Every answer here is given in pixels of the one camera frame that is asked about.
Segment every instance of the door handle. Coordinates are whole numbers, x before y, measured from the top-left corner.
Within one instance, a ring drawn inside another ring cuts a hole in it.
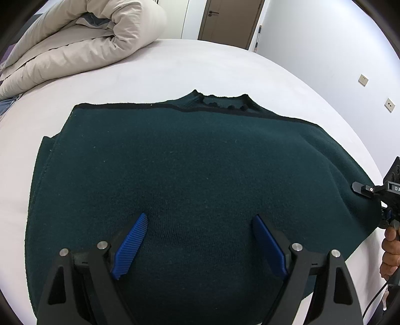
[[[216,12],[216,11],[210,10],[210,11],[208,12],[208,16],[211,17],[212,14],[217,14],[217,15],[219,15],[220,13],[219,13],[219,12]]]

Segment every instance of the mattress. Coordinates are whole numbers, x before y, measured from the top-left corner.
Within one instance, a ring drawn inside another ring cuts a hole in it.
[[[33,168],[43,136],[60,132],[74,105],[82,102],[163,102],[194,89],[216,96],[248,94],[277,114],[318,124],[375,184],[382,183],[359,137],[322,97],[282,67],[240,48],[197,40],[158,40],[114,65],[46,82],[25,93],[0,122],[0,287],[25,325],[36,324],[26,285],[24,234]],[[362,311],[384,284],[379,274],[383,237],[382,230],[375,230],[346,261]],[[310,297],[302,301],[294,324],[302,324],[309,301]]]

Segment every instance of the electrical outlet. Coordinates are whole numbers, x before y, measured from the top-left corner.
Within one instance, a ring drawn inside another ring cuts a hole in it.
[[[367,85],[368,79],[365,76],[361,75],[360,79],[358,79],[358,82],[365,87]]]
[[[393,112],[393,109],[394,109],[394,104],[393,104],[393,102],[388,98],[388,100],[386,101],[386,103],[385,103],[385,106],[386,106],[386,108],[390,111],[390,112]]]

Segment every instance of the human hand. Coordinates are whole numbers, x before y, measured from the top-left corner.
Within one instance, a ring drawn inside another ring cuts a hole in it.
[[[388,227],[385,231],[385,239],[382,242],[382,249],[385,253],[382,257],[379,272],[386,281],[400,265],[400,241],[396,240],[396,235],[396,230],[393,227]]]

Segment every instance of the silver screw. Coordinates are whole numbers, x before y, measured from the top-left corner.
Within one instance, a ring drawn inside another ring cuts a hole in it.
[[[330,252],[330,253],[334,257],[339,257],[340,256],[340,252],[337,249],[333,249],[332,252]]]
[[[107,246],[108,246],[108,242],[106,242],[106,241],[99,241],[97,243],[97,248],[98,249],[106,249]]]
[[[303,246],[301,244],[299,244],[299,243],[292,244],[292,248],[296,252],[300,252],[300,251],[303,250]]]
[[[60,256],[67,256],[69,252],[68,248],[63,248],[60,250]]]

